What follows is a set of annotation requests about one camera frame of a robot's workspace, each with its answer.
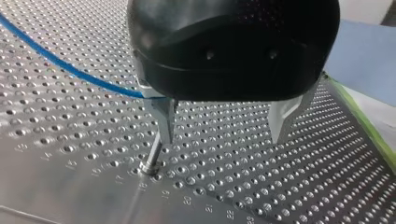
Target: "metal plate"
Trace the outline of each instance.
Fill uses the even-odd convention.
[[[0,11],[90,74],[134,88],[124,1],[3,0]],[[163,167],[140,100],[51,65],[0,26],[1,223],[395,223],[396,180],[323,82],[287,143],[262,103],[180,103]]]

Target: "machine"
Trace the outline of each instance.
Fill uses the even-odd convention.
[[[166,97],[145,100],[159,132],[142,171],[154,174],[172,143],[178,100],[273,102],[272,139],[285,138],[313,98],[339,21],[337,0],[130,0],[139,87]]]

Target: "blue cable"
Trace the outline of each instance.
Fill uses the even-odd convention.
[[[55,54],[51,53],[49,50],[44,49],[39,44],[37,44],[29,35],[25,34],[22,30],[18,29],[14,24],[12,24],[3,14],[0,13],[0,22],[14,35],[23,40],[26,44],[28,44],[32,49],[37,51],[37,53],[43,55],[48,60],[53,62],[54,64],[60,66],[62,69],[67,72],[73,74],[76,77],[84,79],[92,84],[102,87],[104,89],[114,91],[123,95],[132,96],[134,98],[144,99],[145,97],[140,91],[129,91],[120,86],[113,85],[111,83],[105,82],[102,79],[97,77],[93,77],[83,71],[78,70],[72,64],[63,61],[58,58]]]

